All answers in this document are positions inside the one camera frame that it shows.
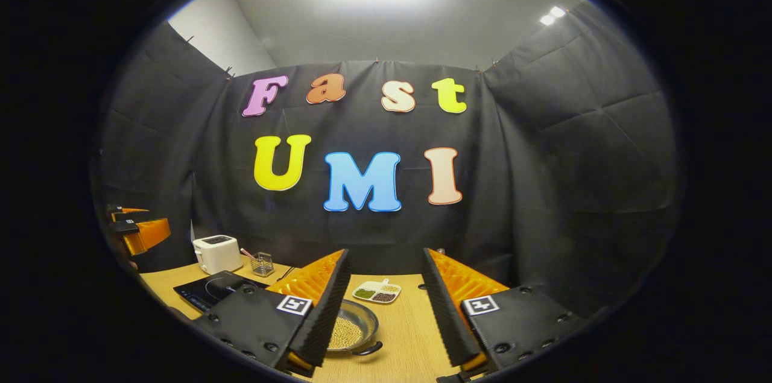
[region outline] black curtain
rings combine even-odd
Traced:
[[[171,236],[134,259],[143,272],[195,262],[192,164],[226,75],[169,23],[147,34],[123,67],[100,144],[104,200],[149,209]]]
[[[321,75],[344,76],[344,98],[309,104]],[[242,116],[259,78],[289,83],[261,116]],[[447,113],[431,84],[465,86]],[[386,111],[381,86],[407,81],[417,105]],[[483,73],[441,65],[334,62],[241,75],[223,71],[168,25],[149,37],[110,109],[102,156],[108,200],[170,219],[173,236],[141,270],[195,262],[189,240],[226,234],[252,252],[301,267],[351,251],[356,273],[418,273],[420,249],[509,285],[528,282],[590,315],[626,297],[664,251],[679,194],[674,119],[663,87],[624,32],[588,4]],[[307,134],[303,174],[287,191],[254,180],[255,140]],[[452,147],[463,199],[428,203],[425,150]],[[378,152],[400,155],[398,212],[326,212],[324,156],[350,153],[364,171]]]

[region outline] screw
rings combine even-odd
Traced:
[[[496,347],[493,348],[493,351],[496,351],[496,353],[505,353],[510,350],[509,344],[497,344]]]

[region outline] soybean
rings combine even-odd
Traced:
[[[333,336],[330,338],[330,345],[327,348],[348,348],[362,339],[362,330],[359,326],[337,317],[333,328]]]

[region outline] blue letter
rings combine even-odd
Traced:
[[[359,168],[348,152],[331,152],[325,155],[324,161],[330,165],[330,200],[324,203],[324,209],[328,212],[348,210],[348,202],[343,199],[344,188],[357,210],[364,207],[370,189],[373,189],[373,199],[367,204],[370,210],[395,212],[402,207],[402,203],[397,200],[397,186],[394,182],[394,172],[399,163],[398,154],[375,154],[364,175],[359,173]]]

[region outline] peach letter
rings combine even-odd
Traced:
[[[424,152],[432,164],[432,194],[430,204],[448,205],[461,201],[461,192],[455,189],[453,159],[458,151],[453,148],[433,148]]]
[[[409,112],[416,108],[416,99],[413,98],[413,86],[407,81],[386,81],[381,88],[385,98],[381,98],[381,105],[390,112]]]
[[[322,75],[311,83],[313,89],[306,95],[309,104],[323,101],[340,100],[346,91],[343,90],[343,76],[340,74]]]

